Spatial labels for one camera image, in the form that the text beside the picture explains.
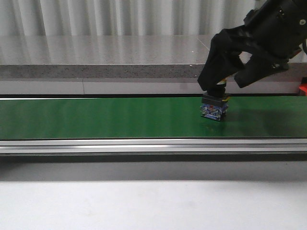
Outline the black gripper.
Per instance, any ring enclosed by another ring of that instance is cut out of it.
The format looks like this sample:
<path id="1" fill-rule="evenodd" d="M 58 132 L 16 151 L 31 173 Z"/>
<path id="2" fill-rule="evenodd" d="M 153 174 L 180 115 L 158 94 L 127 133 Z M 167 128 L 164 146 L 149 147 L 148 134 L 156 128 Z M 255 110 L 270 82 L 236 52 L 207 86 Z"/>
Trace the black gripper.
<path id="1" fill-rule="evenodd" d="M 306 38 L 307 2 L 268 0 L 246 15 L 244 26 L 223 29 L 214 35 L 198 84 L 207 91 L 237 73 L 234 79 L 244 88 L 287 71 L 289 58 L 301 52 L 299 46 Z M 245 65 L 239 58 L 242 52 L 253 54 Z"/>

